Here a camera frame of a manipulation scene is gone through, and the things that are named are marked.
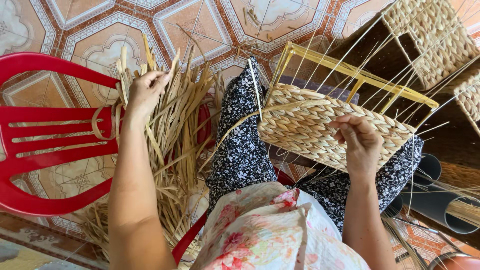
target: yellow metal frame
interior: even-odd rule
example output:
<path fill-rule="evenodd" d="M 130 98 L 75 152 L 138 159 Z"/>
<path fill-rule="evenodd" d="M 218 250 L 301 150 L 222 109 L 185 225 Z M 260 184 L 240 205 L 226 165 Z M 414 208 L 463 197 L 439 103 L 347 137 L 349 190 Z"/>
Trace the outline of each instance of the yellow metal frame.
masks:
<path fill-rule="evenodd" d="M 380 113 L 384 113 L 386 109 L 390 107 L 390 105 L 398 98 L 398 96 L 407 98 L 414 102 L 425 103 L 428 107 L 430 107 L 432 110 L 425 118 L 427 118 L 440 106 L 440 104 L 438 104 L 436 101 L 406 86 L 399 86 L 393 83 L 389 83 L 388 81 L 378 76 L 375 76 L 369 72 L 366 72 L 365 70 L 361 70 L 360 72 L 358 72 L 358 68 L 355 66 L 347 64 L 345 62 L 341 62 L 340 64 L 338 64 L 339 60 L 335 58 L 329 57 L 327 55 L 323 55 L 319 52 L 316 52 L 310 49 L 307 50 L 306 48 L 299 46 L 297 44 L 294 44 L 290 41 L 285 46 L 285 49 L 282 52 L 280 60 L 278 61 L 278 65 L 276 67 L 270 87 L 272 87 L 275 83 L 278 83 L 288 63 L 290 62 L 293 55 L 295 54 L 299 55 L 300 57 L 305 57 L 305 59 L 311 60 L 315 63 L 319 63 L 324 67 L 327 67 L 329 69 L 335 69 L 340 73 L 343 73 L 347 76 L 357 79 L 358 80 L 357 83 L 354 85 L 352 91 L 350 92 L 350 95 L 347 98 L 347 103 L 349 103 L 352 100 L 355 93 L 358 91 L 358 89 L 360 89 L 360 87 L 364 83 L 368 83 L 372 86 L 376 86 L 385 91 L 394 93 L 394 95 L 390 98 L 387 104 L 385 104 L 385 106 L 380 110 Z"/>

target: black floral pants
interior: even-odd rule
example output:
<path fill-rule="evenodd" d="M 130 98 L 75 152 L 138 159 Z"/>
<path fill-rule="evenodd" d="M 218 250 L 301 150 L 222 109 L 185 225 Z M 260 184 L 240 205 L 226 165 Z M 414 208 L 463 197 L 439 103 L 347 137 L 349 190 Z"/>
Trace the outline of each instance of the black floral pants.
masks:
<path fill-rule="evenodd" d="M 251 61 L 254 77 L 259 86 L 258 63 L 254 57 L 251 57 Z M 260 88 L 258 90 L 262 103 L 262 91 Z M 250 67 L 247 65 L 226 89 L 218 123 L 217 142 L 242 117 L 257 110 L 256 91 Z M 258 121 L 258 115 L 248 118 L 220 144 L 213 159 L 211 174 L 206 179 L 206 185 L 210 189 L 208 214 L 225 194 L 252 184 L 276 181 L 265 143 L 258 135 Z M 376 185 L 380 211 L 386 209 L 411 179 L 412 171 L 420 163 L 422 147 L 422 139 L 417 136 L 411 138 L 377 172 Z M 327 167 L 300 179 L 297 187 L 317 199 L 340 232 L 343 231 L 345 203 L 350 189 L 348 173 Z"/>

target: hand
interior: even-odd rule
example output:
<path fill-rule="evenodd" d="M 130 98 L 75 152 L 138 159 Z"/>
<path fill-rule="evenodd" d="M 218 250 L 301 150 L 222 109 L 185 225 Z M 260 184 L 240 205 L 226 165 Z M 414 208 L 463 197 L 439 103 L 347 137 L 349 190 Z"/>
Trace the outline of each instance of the hand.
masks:
<path fill-rule="evenodd" d="M 171 75 L 164 71 L 150 71 L 136 78 L 130 86 L 125 119 L 144 126 L 148 116 L 158 104 L 160 95 L 165 94 L 165 86 L 170 77 Z"/>
<path fill-rule="evenodd" d="M 347 171 L 352 185 L 356 181 L 374 183 L 382 137 L 364 117 L 344 115 L 329 125 L 340 128 L 333 138 L 341 144 L 347 143 Z"/>

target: floral blouse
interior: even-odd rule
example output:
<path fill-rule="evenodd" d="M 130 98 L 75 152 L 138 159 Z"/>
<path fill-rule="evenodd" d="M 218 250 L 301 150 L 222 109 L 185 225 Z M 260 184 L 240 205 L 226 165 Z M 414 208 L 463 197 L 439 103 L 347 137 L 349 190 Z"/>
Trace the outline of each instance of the floral blouse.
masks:
<path fill-rule="evenodd" d="M 223 196 L 192 270 L 370 269 L 309 194 L 278 182 Z"/>

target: woman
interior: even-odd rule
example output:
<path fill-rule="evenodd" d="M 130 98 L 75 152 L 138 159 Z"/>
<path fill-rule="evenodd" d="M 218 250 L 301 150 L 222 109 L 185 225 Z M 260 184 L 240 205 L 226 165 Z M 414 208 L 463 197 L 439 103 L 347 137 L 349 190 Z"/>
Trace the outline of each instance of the woman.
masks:
<path fill-rule="evenodd" d="M 256 110 L 257 61 L 228 86 L 217 141 Z M 144 123 L 170 80 L 150 72 L 134 81 L 109 198 L 110 265 L 113 270 L 175 269 L 156 206 Z M 380 212 L 395 198 L 420 161 L 423 142 L 410 139 L 380 171 L 381 137 L 365 119 L 345 115 L 330 123 L 347 143 L 347 171 L 330 168 L 300 180 L 276 182 L 256 129 L 246 120 L 220 145 L 206 180 L 210 188 L 204 246 L 192 269 L 396 268 Z"/>

